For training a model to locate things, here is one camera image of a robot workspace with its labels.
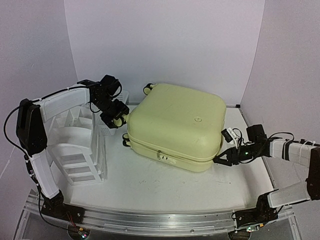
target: white backdrop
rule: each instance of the white backdrop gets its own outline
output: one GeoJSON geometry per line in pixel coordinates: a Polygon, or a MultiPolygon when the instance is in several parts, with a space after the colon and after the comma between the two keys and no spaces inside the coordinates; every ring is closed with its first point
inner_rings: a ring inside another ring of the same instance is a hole
{"type": "MultiPolygon", "coordinates": [[[[250,124],[268,136],[292,132],[320,143],[320,1],[267,0],[252,74],[241,102],[250,124]]],[[[309,170],[269,158],[278,188],[304,181],[309,170]]],[[[293,206],[303,240],[320,236],[320,201],[293,206]]]]}
{"type": "Polygon", "coordinates": [[[65,0],[79,80],[120,79],[139,102],[147,83],[174,83],[240,104],[264,0],[65,0]]]}
{"type": "MultiPolygon", "coordinates": [[[[22,99],[35,99],[77,81],[64,0],[10,0],[0,7],[0,239],[11,240],[31,188],[24,155],[3,134],[6,116],[22,99]]],[[[17,113],[7,134],[16,142],[17,113]]],[[[32,231],[42,229],[33,225],[32,231]]]]}

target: white plastic shelf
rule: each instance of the white plastic shelf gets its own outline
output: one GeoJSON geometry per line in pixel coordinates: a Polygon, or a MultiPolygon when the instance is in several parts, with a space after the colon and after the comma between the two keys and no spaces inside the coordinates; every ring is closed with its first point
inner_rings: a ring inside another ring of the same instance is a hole
{"type": "Polygon", "coordinates": [[[52,120],[48,152],[71,185],[100,183],[106,179],[104,137],[99,134],[93,113],[81,106],[52,120]]]}
{"type": "MultiPolygon", "coordinates": [[[[227,108],[225,128],[239,128],[247,141],[247,125],[237,108],[227,108]]],[[[232,167],[214,164],[204,172],[190,172],[138,155],[122,145],[119,128],[105,136],[108,179],[99,184],[59,187],[71,204],[129,212],[221,212],[252,208],[259,195],[273,190],[261,158],[232,167]]],[[[224,141],[222,151],[230,145],[224,141]]]]}

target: hard shell suitcase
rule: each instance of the hard shell suitcase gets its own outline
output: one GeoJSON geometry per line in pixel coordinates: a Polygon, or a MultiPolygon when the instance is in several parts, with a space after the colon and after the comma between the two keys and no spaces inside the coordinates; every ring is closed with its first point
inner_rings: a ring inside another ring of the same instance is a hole
{"type": "Polygon", "coordinates": [[[127,116],[124,142],[138,154],[193,172],[210,168],[222,145],[226,104],[217,95],[159,83],[127,116]]]}

